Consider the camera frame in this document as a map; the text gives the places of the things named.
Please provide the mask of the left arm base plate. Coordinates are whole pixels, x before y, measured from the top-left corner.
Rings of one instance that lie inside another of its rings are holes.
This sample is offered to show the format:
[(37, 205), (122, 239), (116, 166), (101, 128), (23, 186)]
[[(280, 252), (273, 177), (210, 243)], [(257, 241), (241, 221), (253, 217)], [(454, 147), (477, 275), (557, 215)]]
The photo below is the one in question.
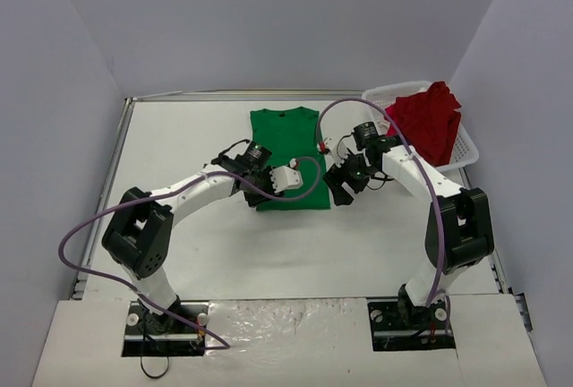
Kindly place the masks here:
[(185, 323), (131, 302), (124, 326), (122, 357), (202, 357), (203, 334)]

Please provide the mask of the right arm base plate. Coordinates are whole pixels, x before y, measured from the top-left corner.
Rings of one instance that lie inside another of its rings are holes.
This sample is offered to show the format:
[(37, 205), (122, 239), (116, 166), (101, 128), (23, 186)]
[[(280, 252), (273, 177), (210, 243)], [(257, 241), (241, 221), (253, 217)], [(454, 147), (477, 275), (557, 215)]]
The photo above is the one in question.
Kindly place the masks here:
[(429, 308), (413, 311), (413, 317), (402, 317), (396, 297), (367, 300), (372, 350), (374, 352), (410, 352), (455, 349), (449, 311), (441, 299)]

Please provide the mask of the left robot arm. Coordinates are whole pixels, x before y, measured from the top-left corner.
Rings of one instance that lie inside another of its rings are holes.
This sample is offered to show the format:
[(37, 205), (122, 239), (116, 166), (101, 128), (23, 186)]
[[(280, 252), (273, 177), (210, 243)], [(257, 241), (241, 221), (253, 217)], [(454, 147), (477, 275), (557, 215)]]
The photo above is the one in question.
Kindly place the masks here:
[(171, 331), (180, 321), (180, 298), (163, 268), (173, 228), (197, 210), (239, 192), (245, 193), (251, 207), (263, 202), (263, 196), (227, 173), (241, 176), (273, 194), (270, 157), (270, 150), (250, 142), (244, 153), (230, 158), (222, 151), (199, 173), (174, 185), (151, 192), (133, 187), (122, 196), (121, 202), (125, 203), (180, 192), (165, 200), (116, 211), (102, 237), (102, 245), (111, 258), (122, 266), (138, 291), (154, 303), (143, 306), (149, 310), (148, 321), (159, 331)]

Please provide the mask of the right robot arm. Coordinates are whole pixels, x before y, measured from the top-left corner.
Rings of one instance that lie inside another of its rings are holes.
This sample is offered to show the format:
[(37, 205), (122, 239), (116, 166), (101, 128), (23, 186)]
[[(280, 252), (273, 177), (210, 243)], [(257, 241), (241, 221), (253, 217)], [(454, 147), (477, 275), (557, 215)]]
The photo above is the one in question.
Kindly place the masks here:
[(350, 135), (353, 150), (331, 139), (318, 143), (320, 154), (333, 161), (323, 180), (337, 206), (351, 204), (372, 180), (393, 180), (429, 206), (423, 264), (398, 291), (398, 319), (416, 327), (428, 318), (438, 296), (493, 252), (488, 197), (479, 188), (449, 180), (399, 135), (381, 135), (372, 122), (356, 126)]

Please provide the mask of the green t shirt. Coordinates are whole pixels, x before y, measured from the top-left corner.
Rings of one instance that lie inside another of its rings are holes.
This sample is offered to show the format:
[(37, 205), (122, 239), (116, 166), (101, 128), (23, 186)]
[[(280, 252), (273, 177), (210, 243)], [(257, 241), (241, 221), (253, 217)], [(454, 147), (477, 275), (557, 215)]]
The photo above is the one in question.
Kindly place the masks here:
[(285, 197), (296, 197), (306, 192), (312, 184), (316, 188), (311, 194), (297, 202), (263, 202), (256, 211), (316, 211), (330, 208), (329, 188), (322, 180), (326, 171), (325, 159), (318, 153), (315, 131), (319, 112), (307, 107), (287, 110), (259, 109), (250, 113), (252, 138), (272, 152), (268, 164), (273, 167), (286, 165), (291, 159), (311, 157), (304, 160), (298, 170), (304, 185), (293, 191), (286, 191)]

